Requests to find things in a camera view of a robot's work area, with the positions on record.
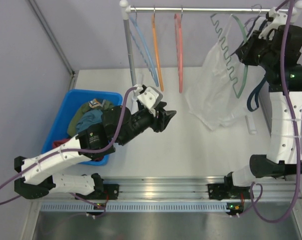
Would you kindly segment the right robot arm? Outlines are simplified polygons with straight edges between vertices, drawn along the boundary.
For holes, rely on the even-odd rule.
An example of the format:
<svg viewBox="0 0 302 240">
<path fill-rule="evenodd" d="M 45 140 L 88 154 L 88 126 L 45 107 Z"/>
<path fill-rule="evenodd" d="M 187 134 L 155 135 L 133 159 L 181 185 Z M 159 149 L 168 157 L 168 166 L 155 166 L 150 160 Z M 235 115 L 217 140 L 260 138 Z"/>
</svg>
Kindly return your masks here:
<svg viewBox="0 0 302 240">
<path fill-rule="evenodd" d="M 253 154 L 247 166 L 226 175 L 223 183 L 208 184 L 209 199 L 248 199 L 249 186 L 259 178 L 302 174 L 301 47 L 302 27 L 279 25 L 255 30 L 236 50 L 241 62 L 265 70 L 272 107 L 270 146 L 267 154 Z"/>
</svg>

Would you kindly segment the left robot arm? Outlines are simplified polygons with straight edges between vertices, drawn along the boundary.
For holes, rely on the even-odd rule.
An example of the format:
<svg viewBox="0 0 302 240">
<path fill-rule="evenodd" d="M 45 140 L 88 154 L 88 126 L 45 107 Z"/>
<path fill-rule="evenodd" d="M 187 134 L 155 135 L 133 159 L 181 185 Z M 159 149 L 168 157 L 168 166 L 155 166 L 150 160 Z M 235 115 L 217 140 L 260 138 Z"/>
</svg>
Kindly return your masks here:
<svg viewBox="0 0 302 240">
<path fill-rule="evenodd" d="M 114 144 L 125 145 L 151 128 L 166 129 L 176 115 L 160 102 L 154 110 L 145 107 L 132 114 L 127 107 L 115 106 L 102 113 L 101 122 L 77 133 L 59 147 L 34 158 L 15 158 L 15 170 L 21 177 L 14 190 L 26 199 L 39 199 L 52 193 L 76 194 L 84 199 L 97 199 L 106 191 L 99 174 L 66 175 L 62 170 L 73 165 L 97 160 L 115 152 Z"/>
</svg>

